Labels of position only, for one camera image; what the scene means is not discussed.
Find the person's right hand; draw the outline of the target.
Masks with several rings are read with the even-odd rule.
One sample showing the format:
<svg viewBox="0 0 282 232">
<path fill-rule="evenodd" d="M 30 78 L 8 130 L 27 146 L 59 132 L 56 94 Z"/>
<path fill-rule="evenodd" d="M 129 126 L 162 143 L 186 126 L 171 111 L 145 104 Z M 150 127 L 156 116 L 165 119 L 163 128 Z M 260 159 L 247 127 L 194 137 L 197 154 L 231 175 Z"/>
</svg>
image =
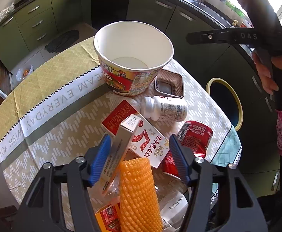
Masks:
<svg viewBox="0 0 282 232">
<path fill-rule="evenodd" d="M 282 112 L 282 55 L 271 57 L 266 50 L 256 49 L 252 57 L 264 91 L 273 95 L 276 110 Z"/>
</svg>

